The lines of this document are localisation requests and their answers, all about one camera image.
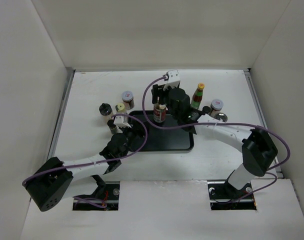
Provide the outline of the red-label lid brown jar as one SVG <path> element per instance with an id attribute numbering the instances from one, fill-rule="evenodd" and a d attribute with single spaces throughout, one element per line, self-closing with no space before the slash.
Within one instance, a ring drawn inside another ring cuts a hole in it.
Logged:
<path id="1" fill-rule="evenodd" d="M 131 91 L 124 91 L 121 95 L 121 98 L 126 110 L 131 110 L 134 108 L 134 95 Z"/>

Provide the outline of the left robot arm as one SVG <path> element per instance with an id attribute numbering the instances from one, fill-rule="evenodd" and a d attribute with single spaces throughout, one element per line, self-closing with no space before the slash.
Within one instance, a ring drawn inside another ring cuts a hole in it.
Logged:
<path id="1" fill-rule="evenodd" d="M 108 206 L 105 198 L 109 194 L 101 176 L 112 173 L 122 164 L 122 159 L 137 153 L 145 145 L 147 135 L 146 125 L 135 121 L 114 134 L 97 155 L 71 162 L 63 162 L 58 157 L 50 158 L 23 181 L 23 186 L 42 212 L 52 209 L 60 200 L 68 197 L 104 209 Z M 73 182 L 85 178 L 94 180 L 87 187 L 88 194 L 68 190 Z"/>

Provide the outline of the small dark pepper bottle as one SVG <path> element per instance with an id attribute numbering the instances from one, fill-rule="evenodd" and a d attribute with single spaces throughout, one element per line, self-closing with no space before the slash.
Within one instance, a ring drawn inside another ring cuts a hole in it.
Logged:
<path id="1" fill-rule="evenodd" d="M 114 124 L 114 120 L 113 119 L 109 119 L 107 121 L 107 126 L 111 132 L 112 135 L 115 135 L 119 132 L 118 127 Z"/>

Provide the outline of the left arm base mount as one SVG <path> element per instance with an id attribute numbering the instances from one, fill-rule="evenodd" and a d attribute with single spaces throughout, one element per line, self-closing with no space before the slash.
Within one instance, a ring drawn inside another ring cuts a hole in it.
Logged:
<path id="1" fill-rule="evenodd" d="M 92 175 L 96 188 L 91 194 L 81 194 L 74 198 L 73 211 L 118 211 L 120 187 L 119 181 L 105 182 L 99 175 Z"/>

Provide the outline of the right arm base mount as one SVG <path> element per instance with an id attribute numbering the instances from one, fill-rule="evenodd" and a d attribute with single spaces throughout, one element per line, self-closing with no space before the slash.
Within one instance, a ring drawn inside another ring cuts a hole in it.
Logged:
<path id="1" fill-rule="evenodd" d="M 209 181 L 207 183 L 210 208 L 213 211 L 257 210 L 251 183 L 247 183 L 241 190 L 230 190 L 224 181 Z"/>

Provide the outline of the silver-lid white powder jar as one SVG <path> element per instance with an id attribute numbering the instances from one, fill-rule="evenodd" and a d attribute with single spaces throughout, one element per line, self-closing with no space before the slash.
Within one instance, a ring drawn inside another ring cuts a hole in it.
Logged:
<path id="1" fill-rule="evenodd" d="M 218 121 L 226 123 L 228 121 L 228 116 L 225 113 L 218 112 L 215 114 L 214 118 Z"/>

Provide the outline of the black-cap shaker jar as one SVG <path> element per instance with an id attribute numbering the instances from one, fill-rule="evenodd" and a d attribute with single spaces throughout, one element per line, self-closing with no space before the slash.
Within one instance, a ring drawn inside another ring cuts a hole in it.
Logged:
<path id="1" fill-rule="evenodd" d="M 98 111 L 101 114 L 101 116 L 103 117 L 105 122 L 108 122 L 112 118 L 112 115 L 114 114 L 111 105 L 108 103 L 102 103 L 98 107 Z"/>

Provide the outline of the yellow-cap white powder jar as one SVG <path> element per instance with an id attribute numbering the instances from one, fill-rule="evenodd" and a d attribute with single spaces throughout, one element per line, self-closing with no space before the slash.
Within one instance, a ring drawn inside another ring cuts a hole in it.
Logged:
<path id="1" fill-rule="evenodd" d="M 116 106 L 115 106 L 115 109 L 116 109 L 116 113 L 117 114 L 122 114 L 122 115 L 127 115 L 127 110 L 126 110 L 126 107 L 123 103 L 118 103 Z M 123 121 L 123 122 L 127 122 L 128 121 L 128 117 L 127 116 L 117 116 L 116 117 L 117 120 L 119 121 Z"/>

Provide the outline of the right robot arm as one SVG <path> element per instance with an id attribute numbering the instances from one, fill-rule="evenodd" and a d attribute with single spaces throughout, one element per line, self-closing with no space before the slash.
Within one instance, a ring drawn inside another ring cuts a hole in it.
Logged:
<path id="1" fill-rule="evenodd" d="M 213 138 L 242 154 L 242 163 L 225 181 L 224 192 L 230 198 L 237 197 L 242 188 L 256 177 L 263 177 L 278 154 L 270 135 L 259 127 L 232 126 L 194 109 L 190 98 L 179 87 L 153 85 L 152 103 L 165 104 L 178 125 L 190 133 Z"/>

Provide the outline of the tall black-cap sauce bottle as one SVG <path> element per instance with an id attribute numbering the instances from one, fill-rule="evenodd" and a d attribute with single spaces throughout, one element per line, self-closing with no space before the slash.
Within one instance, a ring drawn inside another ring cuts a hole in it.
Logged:
<path id="1" fill-rule="evenodd" d="M 161 124 L 166 119 L 167 107 L 165 104 L 155 103 L 153 105 L 153 120 L 155 123 Z"/>

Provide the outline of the small black-cap spice bottle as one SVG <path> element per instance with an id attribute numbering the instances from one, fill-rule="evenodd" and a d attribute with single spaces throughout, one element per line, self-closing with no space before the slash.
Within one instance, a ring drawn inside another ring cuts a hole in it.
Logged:
<path id="1" fill-rule="evenodd" d="M 212 111 L 213 109 L 210 106 L 204 106 L 202 108 L 202 112 L 209 116 L 211 116 Z"/>

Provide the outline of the yellow-cap red sauce bottle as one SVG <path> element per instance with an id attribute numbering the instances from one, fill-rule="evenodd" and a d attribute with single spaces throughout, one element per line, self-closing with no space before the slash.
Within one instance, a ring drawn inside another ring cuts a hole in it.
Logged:
<path id="1" fill-rule="evenodd" d="M 199 83 L 197 85 L 197 88 L 192 96 L 191 99 L 191 103 L 190 106 L 196 110 L 199 109 L 200 104 L 202 102 L 203 99 L 203 93 L 204 93 L 204 88 L 205 88 L 205 84 L 204 83 Z"/>

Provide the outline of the black plastic tray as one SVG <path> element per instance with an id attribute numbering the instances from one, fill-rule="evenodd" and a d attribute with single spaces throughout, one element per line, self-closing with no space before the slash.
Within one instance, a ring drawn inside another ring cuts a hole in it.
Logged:
<path id="1" fill-rule="evenodd" d="M 144 117 L 141 110 L 134 110 L 130 116 L 141 120 L 148 131 L 148 139 L 142 152 L 169 152 L 169 151 L 190 151 L 194 147 L 194 137 L 183 129 L 161 130 L 151 126 Z"/>

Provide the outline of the red-label lid spice jar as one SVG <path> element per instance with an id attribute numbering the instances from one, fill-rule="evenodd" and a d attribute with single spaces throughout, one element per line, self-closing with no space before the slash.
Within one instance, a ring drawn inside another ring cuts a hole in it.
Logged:
<path id="1" fill-rule="evenodd" d="M 213 99 L 211 104 L 210 104 L 211 111 L 213 113 L 220 112 L 222 110 L 223 106 L 224 106 L 223 101 L 220 100 L 220 99 L 217 99 L 217 98 Z"/>

